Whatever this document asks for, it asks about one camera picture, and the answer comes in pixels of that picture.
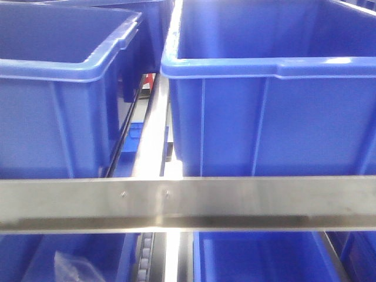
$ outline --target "blue plastic bin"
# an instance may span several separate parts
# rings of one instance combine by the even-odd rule
[[[106,282],[130,281],[137,234],[7,235],[0,242],[0,281],[55,281],[54,256],[86,258]]]
[[[130,125],[113,177],[129,177],[132,175],[142,126],[143,122],[132,122]]]
[[[196,233],[195,282],[340,281],[317,233]]]
[[[145,16],[145,23],[140,27],[140,33],[143,36],[140,64],[143,73],[159,73],[160,58],[170,24],[173,0],[40,0],[39,2],[55,5],[120,8],[142,12]]]
[[[0,13],[0,178],[103,176],[141,77],[141,13],[9,2]]]
[[[376,16],[177,0],[162,57],[186,176],[376,173]]]

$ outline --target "metal rail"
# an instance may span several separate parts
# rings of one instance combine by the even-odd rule
[[[165,130],[167,108],[169,105],[169,81],[159,74],[155,77],[154,86],[146,109],[143,130],[137,150],[132,176],[159,177],[164,168]],[[163,273],[160,262],[164,261],[165,238],[154,233],[142,234],[142,249],[133,281],[161,281]]]
[[[376,176],[0,181],[0,231],[376,229]]]

